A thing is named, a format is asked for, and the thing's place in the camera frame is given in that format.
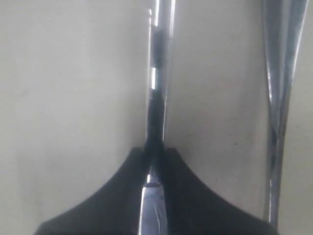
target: chrome pole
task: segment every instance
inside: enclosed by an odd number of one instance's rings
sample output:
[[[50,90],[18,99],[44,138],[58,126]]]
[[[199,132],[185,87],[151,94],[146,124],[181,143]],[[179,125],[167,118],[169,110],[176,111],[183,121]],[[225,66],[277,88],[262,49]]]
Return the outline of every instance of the chrome pole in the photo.
[[[308,0],[264,0],[264,37],[270,109],[267,219],[278,226],[284,141],[291,85]]]

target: white wall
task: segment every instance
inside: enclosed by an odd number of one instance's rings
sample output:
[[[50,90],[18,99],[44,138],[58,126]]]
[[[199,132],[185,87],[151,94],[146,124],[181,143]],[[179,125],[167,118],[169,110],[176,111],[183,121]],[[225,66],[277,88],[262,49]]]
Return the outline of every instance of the white wall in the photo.
[[[0,1],[0,234],[30,235],[144,143],[145,0]],[[280,231],[313,229],[313,5],[293,86]],[[262,217],[267,91],[261,0],[178,0],[166,145]]]

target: shiny metal tube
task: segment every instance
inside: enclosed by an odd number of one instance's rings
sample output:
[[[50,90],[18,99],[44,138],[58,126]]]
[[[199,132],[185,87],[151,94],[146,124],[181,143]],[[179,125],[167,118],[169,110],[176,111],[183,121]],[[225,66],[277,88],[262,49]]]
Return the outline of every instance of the shiny metal tube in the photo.
[[[158,176],[163,154],[175,0],[153,0],[149,9],[147,142],[149,172],[142,187],[138,235],[166,235],[167,214],[164,187]]]
[[[267,219],[277,228],[291,85],[308,0],[264,0],[264,37],[270,103]]]
[[[164,140],[167,103],[167,80],[171,62],[174,15],[176,0],[152,0],[149,9],[149,50],[148,50],[148,102],[153,91],[161,93],[163,118],[161,135]]]

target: metal rod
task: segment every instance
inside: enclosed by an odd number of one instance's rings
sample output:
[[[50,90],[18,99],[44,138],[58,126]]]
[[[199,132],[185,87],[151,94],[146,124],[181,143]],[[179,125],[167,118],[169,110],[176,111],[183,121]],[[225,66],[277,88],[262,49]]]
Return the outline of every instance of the metal rod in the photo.
[[[175,0],[153,0],[149,9],[147,140],[149,171],[142,187],[138,235],[166,235],[164,187],[158,176],[163,154],[167,78],[171,55]]]
[[[291,85],[308,0],[264,0],[264,37],[270,103],[267,219],[278,226],[284,141]]]

